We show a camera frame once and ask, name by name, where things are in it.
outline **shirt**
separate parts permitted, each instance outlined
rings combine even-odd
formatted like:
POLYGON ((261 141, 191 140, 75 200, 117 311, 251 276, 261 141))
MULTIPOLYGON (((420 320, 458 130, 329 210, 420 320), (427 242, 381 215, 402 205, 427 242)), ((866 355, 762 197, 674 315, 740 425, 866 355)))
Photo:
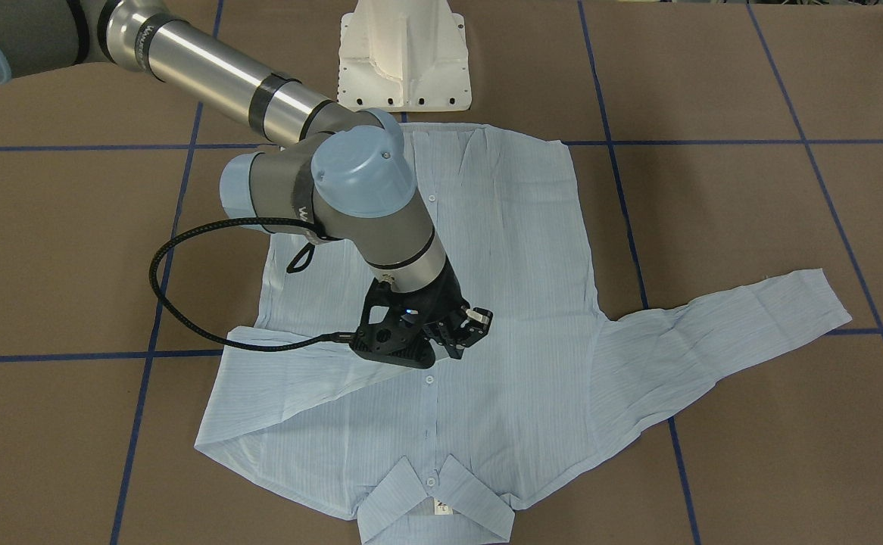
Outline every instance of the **shirt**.
MULTIPOLYGON (((495 314, 462 360, 407 369, 342 344, 227 348, 196 448, 342 519, 362 543, 510 539, 525 509, 722 377, 850 320, 820 270, 609 320, 598 308, 569 151, 489 126, 406 125, 406 158, 463 294, 495 314), (435 501, 451 508, 435 510, 435 501)), ((254 328, 281 344, 352 331, 371 272, 348 241, 286 275, 273 235, 254 328)))

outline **shirt label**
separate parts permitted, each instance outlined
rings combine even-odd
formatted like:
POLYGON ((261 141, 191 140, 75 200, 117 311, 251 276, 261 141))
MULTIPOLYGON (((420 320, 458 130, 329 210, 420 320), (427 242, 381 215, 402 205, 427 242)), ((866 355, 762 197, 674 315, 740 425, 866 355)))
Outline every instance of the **shirt label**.
POLYGON ((436 515, 453 515, 453 514, 455 514, 455 511, 452 511, 451 507, 449 507, 448 505, 441 503, 441 501, 434 499, 434 497, 432 498, 432 500, 435 501, 435 514, 436 515))

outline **black band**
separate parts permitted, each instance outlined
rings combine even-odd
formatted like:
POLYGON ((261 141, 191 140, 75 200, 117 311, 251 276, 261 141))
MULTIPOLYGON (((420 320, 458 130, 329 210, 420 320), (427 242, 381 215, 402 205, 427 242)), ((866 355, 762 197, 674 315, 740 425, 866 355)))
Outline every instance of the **black band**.
POLYGON ((320 114, 320 111, 323 110, 323 107, 327 106, 327 104, 334 104, 334 101, 330 99, 322 100, 320 101, 320 104, 317 104, 317 106, 310 111, 310 115, 307 115, 307 119, 304 121, 304 126, 300 128, 300 139, 307 138, 307 129, 310 128, 310 124, 313 123, 314 118, 317 117, 317 114, 320 114))
POLYGON ((75 55, 75 64, 81 64, 88 58, 89 46, 91 46, 92 37, 89 36, 88 20, 85 19, 85 10, 81 9, 80 0, 67 0, 68 9, 71 10, 71 17, 75 20, 75 32, 78 33, 78 53, 75 55))
POLYGON ((101 52, 105 53, 105 57, 113 63, 115 59, 108 52, 108 21, 111 20, 112 13, 120 1, 122 0, 108 0, 108 2, 105 2, 105 6, 101 8, 101 14, 98 16, 98 46, 101 48, 101 52))
POLYGON ((271 73, 271 75, 264 77, 257 90, 254 91, 254 97, 250 99, 247 121, 250 123, 250 128, 263 135, 263 138, 270 139, 266 135, 265 127, 266 111, 270 107, 270 101, 273 100, 273 95, 276 94, 276 91, 279 91, 281 87, 290 82, 296 82, 296 79, 289 79, 288 77, 271 73))
POLYGON ((170 14, 154 14, 142 23, 136 35, 136 62, 138 62, 142 70, 151 73, 153 76, 155 76, 155 73, 151 71, 151 66, 148 64, 148 49, 151 47, 151 41, 154 40, 158 30, 164 24, 175 20, 181 20, 181 18, 170 14))
POLYGON ((373 266, 373 268, 375 268, 375 269, 381 269, 381 270, 400 269, 403 266, 408 266, 411 263, 414 263, 415 261, 418 261, 419 259, 421 259, 421 256, 428 253, 428 248, 432 247, 433 241, 435 241, 435 230, 434 229, 432 229, 432 235, 431 235, 431 237, 428 237, 428 242, 426 242, 426 244, 424 245, 424 248, 421 248, 417 254, 414 254, 410 258, 407 258, 406 260, 404 260, 400 263, 394 263, 394 265, 378 265, 378 263, 371 263, 370 261, 368 261, 368 265, 373 266))

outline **black cable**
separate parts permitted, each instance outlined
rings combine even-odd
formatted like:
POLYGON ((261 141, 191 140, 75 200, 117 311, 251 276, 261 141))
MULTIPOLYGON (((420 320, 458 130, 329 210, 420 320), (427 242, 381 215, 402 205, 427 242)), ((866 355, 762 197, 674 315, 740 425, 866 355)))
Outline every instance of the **black cable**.
POLYGON ((188 241, 190 238, 206 234, 206 232, 219 231, 220 229, 226 229, 227 227, 241 227, 244 225, 289 225, 291 227, 306 229, 307 231, 314 232, 318 237, 323 237, 323 231, 320 231, 320 229, 317 228, 317 225, 307 223, 306 221, 289 220, 289 218, 285 217, 237 217, 233 218, 233 220, 213 221, 213 223, 200 225, 194 229, 189 229, 189 231, 182 232, 182 234, 176 235, 176 237, 172 238, 171 241, 163 244, 162 248, 158 248, 158 251, 155 252, 155 256, 151 259, 151 265, 148 265, 148 283, 150 283, 151 290, 155 293, 155 297, 158 297, 158 300, 162 303, 162 307, 165 307, 165 310, 168 310, 177 320, 182 322, 182 324, 188 327, 189 330, 195 332, 195 334, 200 335, 200 337, 208 338, 210 341, 226 346, 232 346, 233 348, 241 348, 255 352, 283 352, 285 350, 295 350, 297 348, 310 346, 311 344, 317 344, 317 342, 351 342, 351 339, 354 338, 353 332, 327 332, 327 334, 308 338, 306 341, 281 344, 279 346, 263 346, 259 344, 246 344, 245 342, 231 341, 228 338, 212 334, 212 332, 206 331, 202 327, 199 327, 199 325, 194 324, 192 320, 186 318, 186 315, 182 314, 181 311, 172 304, 172 301, 169 301, 168 297, 165 297, 165 293, 162 292, 162 287, 160 286, 160 283, 158 283, 158 265, 160 265, 166 254, 168 254, 169 251, 172 251, 172 248, 182 244, 182 242, 188 241))

